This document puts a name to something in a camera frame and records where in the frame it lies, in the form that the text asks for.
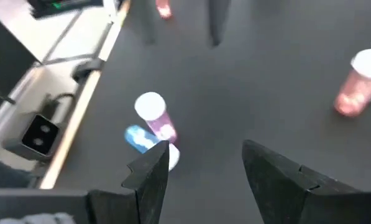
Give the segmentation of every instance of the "white lid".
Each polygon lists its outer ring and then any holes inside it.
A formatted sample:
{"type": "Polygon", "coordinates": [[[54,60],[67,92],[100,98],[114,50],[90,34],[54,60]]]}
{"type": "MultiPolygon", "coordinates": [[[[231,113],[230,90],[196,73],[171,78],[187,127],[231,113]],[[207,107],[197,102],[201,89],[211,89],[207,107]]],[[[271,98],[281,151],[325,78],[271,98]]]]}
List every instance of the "white lid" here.
{"type": "Polygon", "coordinates": [[[357,53],[351,65],[362,76],[371,78],[371,49],[357,53]]]}
{"type": "Polygon", "coordinates": [[[177,165],[177,162],[180,159],[180,151],[173,144],[168,146],[168,150],[170,153],[168,171],[171,171],[177,165]]]}
{"type": "Polygon", "coordinates": [[[148,92],[140,95],[136,99],[134,109],[142,119],[154,121],[164,114],[166,111],[166,103],[159,94],[148,92]]]}

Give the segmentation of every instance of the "dark gray table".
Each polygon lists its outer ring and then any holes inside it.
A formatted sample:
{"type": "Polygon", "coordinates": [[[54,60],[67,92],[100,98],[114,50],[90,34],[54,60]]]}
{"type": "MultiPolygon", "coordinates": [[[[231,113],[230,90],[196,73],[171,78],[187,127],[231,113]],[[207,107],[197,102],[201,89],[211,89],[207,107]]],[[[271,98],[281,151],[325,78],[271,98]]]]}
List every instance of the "dark gray table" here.
{"type": "Polygon", "coordinates": [[[238,0],[224,42],[207,43],[206,4],[173,0],[156,13],[157,43],[140,38],[132,7],[57,182],[115,190],[139,154],[123,138],[135,99],[167,101],[181,158],[160,223],[262,223],[241,161],[253,139],[358,189],[371,190],[371,106],[344,119],[332,102],[350,59],[371,43],[371,0],[238,0]]]}

